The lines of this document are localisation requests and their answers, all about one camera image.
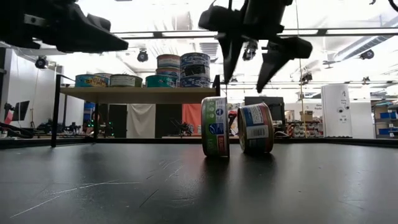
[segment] wooden shelf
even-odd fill
[[[397,121],[398,119],[389,119],[389,118],[376,119],[376,123],[394,123]]]
[[[61,88],[61,93],[92,103],[201,103],[216,96],[215,88],[136,88],[136,87],[74,87]]]
[[[378,134],[376,139],[398,139],[398,136],[390,137],[389,134]]]

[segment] tuna can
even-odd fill
[[[203,75],[210,77],[210,68],[205,65],[187,65],[181,68],[181,77]]]
[[[164,54],[157,57],[157,67],[180,68],[180,56],[172,54]]]
[[[108,87],[109,79],[99,75],[77,75],[75,87]]]
[[[206,156],[229,157],[226,97],[207,97],[201,102],[201,142]]]
[[[188,77],[183,77],[180,79],[180,87],[184,88],[209,88],[210,78],[201,75],[192,75]]]
[[[178,77],[170,75],[151,75],[146,78],[147,88],[176,88]]]
[[[171,75],[171,76],[179,77],[180,76],[180,69],[179,68],[172,68],[172,67],[158,68],[156,70],[156,75]]]
[[[187,53],[181,56],[181,68],[187,65],[210,66],[210,56],[203,53]]]
[[[238,109],[238,132],[241,148],[246,154],[271,152],[274,147],[272,116],[265,103]]]
[[[94,74],[94,75],[98,75],[98,76],[102,76],[102,77],[111,79],[111,76],[112,76],[113,74],[109,74],[109,73],[96,73],[96,74]]]
[[[142,87],[142,78],[135,75],[112,75],[111,87]]]

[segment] scratch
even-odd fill
[[[35,197],[38,196],[38,195],[40,195],[45,189],[47,189],[47,187],[50,187],[50,185],[51,185],[51,183],[47,184],[47,185],[43,188],[43,190],[41,190],[39,193],[37,193],[37,194],[35,195]]]
[[[184,165],[181,165],[174,173],[170,174],[169,177],[164,181],[166,182],[171,176],[173,176],[175,173],[177,173]]]
[[[167,166],[165,166],[163,169],[166,169],[170,164],[173,164],[174,162],[171,162],[171,163],[169,163],[169,164],[167,164]]]
[[[141,184],[141,182],[105,183],[103,185],[119,185],[119,184]]]
[[[87,187],[94,187],[94,186],[97,186],[97,185],[108,184],[110,182],[115,182],[115,181],[117,181],[117,180],[111,180],[111,181],[107,181],[107,182],[103,182],[103,183],[99,183],[99,184],[91,184],[91,185],[87,185],[87,186],[84,186],[84,187],[77,187],[77,188],[74,188],[74,189],[63,190],[63,191],[60,191],[60,192],[55,192],[54,194],[62,194],[62,193],[71,192],[71,191],[78,190],[78,189],[85,189]]]
[[[56,198],[59,198],[59,197],[61,197],[61,195],[56,196],[56,197],[54,197],[54,198],[51,198],[50,200],[47,200],[47,201],[45,201],[45,202],[43,202],[43,203],[40,203],[40,204],[38,204],[38,205],[36,205],[36,206],[34,206],[34,207],[28,209],[28,210],[25,210],[25,211],[23,211],[23,212],[20,212],[20,213],[18,213],[18,214],[15,214],[15,215],[11,216],[10,218],[14,218],[14,217],[16,217],[16,216],[18,216],[18,215],[21,215],[21,214],[23,214],[23,213],[25,213],[25,212],[28,212],[28,211],[30,211],[30,210],[32,210],[32,209],[35,209],[35,208],[37,208],[37,207],[39,207],[39,206],[41,206],[41,205],[44,205],[44,204],[47,203],[47,202],[51,202],[52,200],[54,200],[54,199],[56,199]]]
[[[147,202],[158,191],[159,191],[159,189],[155,190],[155,192],[152,193],[139,207],[141,208],[145,204],[145,202]]]
[[[341,200],[339,200],[339,202],[340,202],[340,203],[343,203],[343,204],[346,204],[346,205],[354,206],[354,207],[359,208],[359,209],[361,209],[361,210],[365,210],[365,208],[363,208],[363,207],[360,207],[360,206],[357,206],[357,205],[353,205],[353,204],[348,203],[348,202],[343,202],[343,201],[341,201]]]
[[[195,200],[196,198],[178,198],[178,199],[172,199],[172,201],[181,201],[181,200]]]

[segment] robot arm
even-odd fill
[[[111,23],[81,11],[76,0],[5,0],[0,14],[0,40],[39,49],[34,38],[62,52],[100,53],[126,50],[128,43],[110,33]]]
[[[292,0],[245,0],[240,11],[211,5],[202,13],[199,26],[217,31],[217,39],[224,57],[224,80],[228,84],[238,62],[244,42],[268,40],[268,53],[263,54],[263,64],[257,82],[261,92],[269,80],[289,60],[309,58],[312,44],[298,37],[281,39],[277,36],[284,27],[280,24],[285,7]]]

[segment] barcode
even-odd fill
[[[264,136],[266,134],[266,132],[265,132],[265,130],[263,128],[261,128],[261,129],[253,129],[251,131],[252,131],[251,135],[255,136],[255,137]]]
[[[248,126],[246,127],[246,133],[248,134],[248,139],[260,139],[260,138],[268,138],[268,126]]]

